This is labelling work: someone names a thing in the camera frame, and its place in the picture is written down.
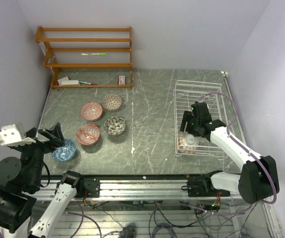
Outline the black leaf pattern bowl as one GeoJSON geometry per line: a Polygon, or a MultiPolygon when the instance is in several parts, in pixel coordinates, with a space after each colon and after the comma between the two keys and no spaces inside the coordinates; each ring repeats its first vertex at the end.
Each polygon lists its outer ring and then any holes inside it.
{"type": "Polygon", "coordinates": [[[104,121],[103,128],[107,134],[112,136],[119,136],[125,131],[126,121],[122,117],[111,116],[104,121]]]}

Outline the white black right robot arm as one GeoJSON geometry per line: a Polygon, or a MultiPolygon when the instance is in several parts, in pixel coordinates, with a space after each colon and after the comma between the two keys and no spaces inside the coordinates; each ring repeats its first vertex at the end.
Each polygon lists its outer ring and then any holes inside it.
{"type": "Polygon", "coordinates": [[[248,204],[275,203],[280,191],[276,161],[262,156],[238,140],[220,119],[212,119],[205,102],[195,102],[184,111],[180,128],[193,137],[205,138],[220,147],[239,167],[239,174],[214,171],[208,174],[202,190],[207,196],[219,190],[239,194],[248,204]]]}

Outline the white bowl red diamond outside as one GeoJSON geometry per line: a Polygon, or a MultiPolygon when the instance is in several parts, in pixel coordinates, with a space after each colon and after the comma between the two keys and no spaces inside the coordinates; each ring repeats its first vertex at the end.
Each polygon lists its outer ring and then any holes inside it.
{"type": "Polygon", "coordinates": [[[195,136],[184,133],[178,137],[177,151],[182,154],[195,154],[198,144],[199,141],[195,136]]]}

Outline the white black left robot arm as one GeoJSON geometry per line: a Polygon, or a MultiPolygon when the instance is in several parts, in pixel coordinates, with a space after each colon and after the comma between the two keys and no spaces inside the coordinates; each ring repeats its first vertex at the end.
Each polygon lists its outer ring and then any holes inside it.
{"type": "Polygon", "coordinates": [[[23,129],[10,124],[0,130],[0,145],[20,152],[20,158],[0,161],[0,238],[49,238],[59,217],[74,197],[84,193],[83,175],[67,171],[62,175],[54,198],[36,224],[29,229],[33,194],[41,185],[44,155],[65,145],[60,123],[50,129],[23,129]]]}

